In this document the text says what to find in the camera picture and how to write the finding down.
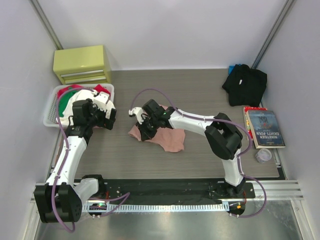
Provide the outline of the blue garment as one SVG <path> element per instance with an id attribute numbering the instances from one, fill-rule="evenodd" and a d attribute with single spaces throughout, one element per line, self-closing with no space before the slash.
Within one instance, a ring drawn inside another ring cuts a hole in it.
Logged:
<path id="1" fill-rule="evenodd" d="M 228 74 L 229 74 L 229 75 L 230 75 L 231 72 L 234 70 L 234 68 L 235 68 L 235 65 L 230 65 L 230 66 L 228 67 Z"/>

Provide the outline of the black t-shirt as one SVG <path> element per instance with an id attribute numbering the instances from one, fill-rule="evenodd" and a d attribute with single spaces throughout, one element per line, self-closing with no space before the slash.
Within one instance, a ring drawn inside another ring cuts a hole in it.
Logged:
<path id="1" fill-rule="evenodd" d="M 228 102 L 232 107 L 258 107 L 267 88 L 266 73 L 252 69 L 246 64 L 236 64 L 222 89 L 228 94 Z"/>

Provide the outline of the white plastic basket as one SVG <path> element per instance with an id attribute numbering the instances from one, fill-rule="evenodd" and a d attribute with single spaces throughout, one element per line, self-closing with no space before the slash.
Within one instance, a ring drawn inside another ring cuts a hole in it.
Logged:
<path id="1" fill-rule="evenodd" d="M 114 96 L 115 96 L 115 88 L 110 83 L 100 83 L 100 85 L 108 90 L 110 92 L 110 101 L 114 102 Z M 55 87 L 48 98 L 47 104 L 45 106 L 44 110 L 44 117 L 43 117 L 43 124 L 46 127 L 54 127 L 59 128 L 57 119 L 56 119 L 56 102 L 58 99 L 58 91 L 61 89 L 69 88 L 70 84 L 67 85 L 59 85 Z"/>

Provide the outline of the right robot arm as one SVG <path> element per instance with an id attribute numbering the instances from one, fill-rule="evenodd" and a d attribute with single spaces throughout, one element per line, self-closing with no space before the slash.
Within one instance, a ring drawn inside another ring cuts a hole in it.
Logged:
<path id="1" fill-rule="evenodd" d="M 206 137 L 212 152 L 222 160 L 226 194 L 237 198 L 243 193 L 246 181 L 237 160 L 243 135 L 226 114 L 201 116 L 172 106 L 165 109 L 153 99 L 143 107 L 130 109 L 128 114 L 136 117 L 142 141 L 153 139 L 159 128 L 181 129 Z"/>

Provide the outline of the pink printed t-shirt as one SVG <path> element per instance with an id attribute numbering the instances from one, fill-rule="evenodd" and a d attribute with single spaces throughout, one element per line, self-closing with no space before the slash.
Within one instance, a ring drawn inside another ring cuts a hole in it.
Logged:
<path id="1" fill-rule="evenodd" d="M 151 118 L 149 114 L 144 110 L 145 114 L 143 118 Z M 136 124 L 131 128 L 128 132 L 130 137 L 137 139 L 139 142 L 141 141 L 141 134 L 138 130 Z M 150 142 L 157 144 L 163 148 L 165 152 L 170 153 L 178 153 L 185 149 L 184 141 L 185 141 L 185 131 L 183 129 L 172 129 L 168 127 L 160 127 L 157 129 L 157 133 L 155 134 L 153 139 L 146 140 L 144 142 Z"/>

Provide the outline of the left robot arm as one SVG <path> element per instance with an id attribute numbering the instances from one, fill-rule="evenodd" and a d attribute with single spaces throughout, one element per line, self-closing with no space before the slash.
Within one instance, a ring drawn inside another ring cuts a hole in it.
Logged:
<path id="1" fill-rule="evenodd" d="M 63 132 L 64 143 L 58 161 L 46 182 L 37 185 L 34 191 L 43 223 L 75 223 L 90 197 L 101 200 L 106 196 L 107 188 L 100 174 L 85 175 L 78 185 L 74 180 L 93 129 L 112 130 L 116 113 L 114 103 L 102 96 L 72 103 L 72 114 Z"/>

